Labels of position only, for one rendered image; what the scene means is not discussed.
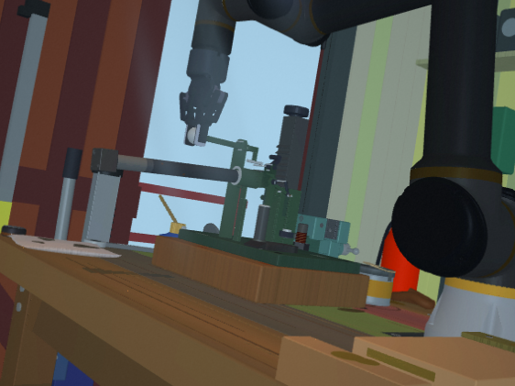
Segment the wooden workbench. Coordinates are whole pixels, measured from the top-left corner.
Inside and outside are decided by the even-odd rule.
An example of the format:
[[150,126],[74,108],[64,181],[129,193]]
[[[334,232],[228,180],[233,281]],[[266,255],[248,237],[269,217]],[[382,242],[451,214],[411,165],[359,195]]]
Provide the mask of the wooden workbench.
[[348,351],[366,336],[112,251],[122,257],[39,252],[0,237],[0,273],[25,289],[16,294],[0,386],[50,385],[57,352],[101,386],[281,385],[284,336]]

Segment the yellow tool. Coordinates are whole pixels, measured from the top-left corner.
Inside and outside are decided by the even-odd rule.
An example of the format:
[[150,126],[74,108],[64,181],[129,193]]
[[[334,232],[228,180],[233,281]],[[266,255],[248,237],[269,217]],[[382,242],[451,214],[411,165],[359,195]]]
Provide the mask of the yellow tool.
[[161,202],[163,203],[163,205],[166,208],[166,211],[168,211],[168,214],[171,217],[172,222],[170,224],[170,232],[172,234],[179,234],[179,230],[181,230],[181,228],[183,228],[183,227],[186,227],[186,225],[183,223],[177,222],[177,218],[175,218],[175,215],[173,215],[173,213],[171,212],[170,208],[166,204],[166,201],[161,194],[159,195],[159,199],[161,200]]

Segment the blue sky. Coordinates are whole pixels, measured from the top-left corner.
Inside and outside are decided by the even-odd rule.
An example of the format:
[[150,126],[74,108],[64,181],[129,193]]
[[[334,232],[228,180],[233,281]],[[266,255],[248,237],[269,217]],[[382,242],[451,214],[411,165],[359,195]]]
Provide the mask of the blue sky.
[[[190,78],[186,67],[191,49],[199,0],[172,0],[158,85],[148,130],[145,157],[229,168],[232,149],[208,143],[206,147],[183,144],[185,124],[179,114],[179,93],[186,92]],[[261,24],[236,25],[227,80],[229,94],[224,111],[209,135],[229,141],[245,139],[259,148],[257,159],[269,162],[277,151],[284,105],[311,108],[320,47],[306,47]],[[225,196],[226,184],[142,173],[141,182]],[[243,235],[252,237],[262,190],[249,189]],[[207,223],[220,226],[223,207],[164,196],[172,213],[188,229],[202,230]],[[170,217],[154,193],[142,193],[131,231],[158,235],[170,229]],[[152,245],[130,242],[138,246]]]

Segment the red and brown striped wall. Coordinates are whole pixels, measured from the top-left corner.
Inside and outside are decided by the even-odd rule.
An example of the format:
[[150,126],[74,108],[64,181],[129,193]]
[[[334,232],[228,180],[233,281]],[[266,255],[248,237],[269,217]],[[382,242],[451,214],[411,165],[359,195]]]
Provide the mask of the red and brown striped wall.
[[[171,0],[43,0],[49,21],[9,223],[54,237],[68,147],[82,149],[68,239],[82,238],[93,148],[143,157]],[[25,0],[0,0],[0,156],[28,19]],[[126,244],[137,215],[139,173],[120,183],[111,241]],[[13,284],[0,276],[0,370]]]

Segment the red spring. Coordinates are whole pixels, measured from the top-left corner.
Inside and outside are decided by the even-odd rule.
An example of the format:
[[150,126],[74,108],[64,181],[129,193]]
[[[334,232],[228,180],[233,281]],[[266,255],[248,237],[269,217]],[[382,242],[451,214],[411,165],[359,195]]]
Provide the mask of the red spring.
[[305,244],[306,243],[306,238],[308,237],[308,233],[297,233],[295,235],[295,241],[297,243],[303,243]]

